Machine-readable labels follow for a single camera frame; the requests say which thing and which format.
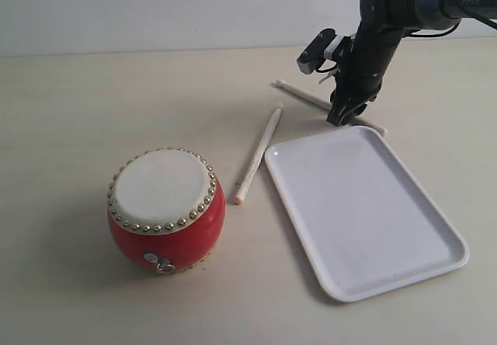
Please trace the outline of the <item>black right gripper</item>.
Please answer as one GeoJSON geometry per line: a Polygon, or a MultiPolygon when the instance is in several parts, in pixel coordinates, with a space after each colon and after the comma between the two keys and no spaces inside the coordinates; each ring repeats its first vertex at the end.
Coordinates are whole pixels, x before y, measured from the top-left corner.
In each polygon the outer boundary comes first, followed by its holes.
{"type": "Polygon", "coordinates": [[[334,100],[326,121],[344,126],[360,116],[381,90],[384,74],[402,38],[403,28],[361,24],[352,50],[341,62],[334,100]],[[347,115],[347,108],[353,108],[347,115]]]}

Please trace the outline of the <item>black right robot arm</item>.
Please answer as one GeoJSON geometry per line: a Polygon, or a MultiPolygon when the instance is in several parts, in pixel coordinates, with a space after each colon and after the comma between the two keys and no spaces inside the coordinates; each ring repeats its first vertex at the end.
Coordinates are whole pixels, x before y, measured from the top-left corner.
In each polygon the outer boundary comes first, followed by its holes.
{"type": "Polygon", "coordinates": [[[335,126],[360,115],[376,99],[384,74],[406,37],[420,30],[444,36],[462,19],[496,27],[496,0],[360,0],[360,24],[332,54],[337,64],[327,120],[335,126]]]}

